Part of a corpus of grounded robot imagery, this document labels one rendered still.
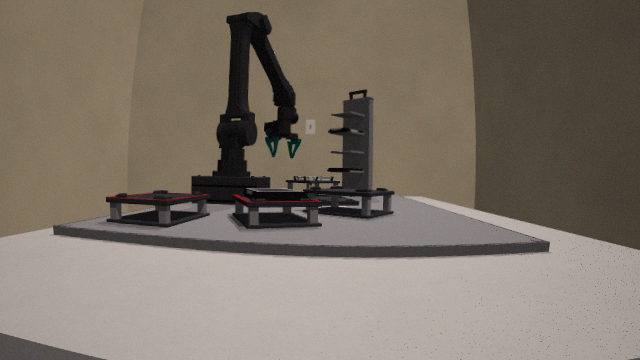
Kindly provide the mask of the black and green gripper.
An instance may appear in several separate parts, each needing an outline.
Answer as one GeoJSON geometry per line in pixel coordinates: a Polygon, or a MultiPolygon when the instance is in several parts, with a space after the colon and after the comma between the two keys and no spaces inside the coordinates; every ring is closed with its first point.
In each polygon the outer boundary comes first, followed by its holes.
{"type": "Polygon", "coordinates": [[[301,144],[301,139],[298,139],[298,134],[291,133],[291,120],[287,121],[287,119],[282,119],[281,121],[281,119],[278,119],[278,131],[270,132],[269,137],[265,137],[265,141],[270,149],[272,157],[275,157],[276,155],[278,142],[279,140],[281,140],[281,138],[286,138],[288,140],[291,140],[291,141],[287,141],[287,143],[288,143],[290,158],[293,158],[299,145],[301,144]],[[283,135],[283,136],[280,136],[280,135],[283,135]],[[274,142],[274,151],[272,149],[271,142],[274,142]],[[292,153],[292,145],[294,144],[295,144],[295,147],[292,153]]]}

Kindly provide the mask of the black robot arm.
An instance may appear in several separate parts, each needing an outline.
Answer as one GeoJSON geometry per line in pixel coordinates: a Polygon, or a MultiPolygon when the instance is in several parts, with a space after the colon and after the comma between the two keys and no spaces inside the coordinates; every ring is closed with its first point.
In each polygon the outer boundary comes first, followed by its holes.
{"type": "Polygon", "coordinates": [[[212,171],[212,176],[250,177],[244,160],[245,149],[242,149],[254,145],[257,140],[255,114],[250,112],[248,104],[250,43],[272,85],[274,105],[279,107],[277,120],[264,123],[267,137],[270,132],[278,131],[278,119],[291,120],[291,124],[295,124],[299,116],[293,108],[295,92],[285,78],[267,37],[272,30],[267,15],[246,12],[227,16],[226,22],[230,24],[231,31],[229,94],[226,114],[220,115],[216,131],[219,148],[222,148],[221,160],[218,160],[217,171],[212,171]],[[230,118],[240,120],[230,121],[230,118]]]}

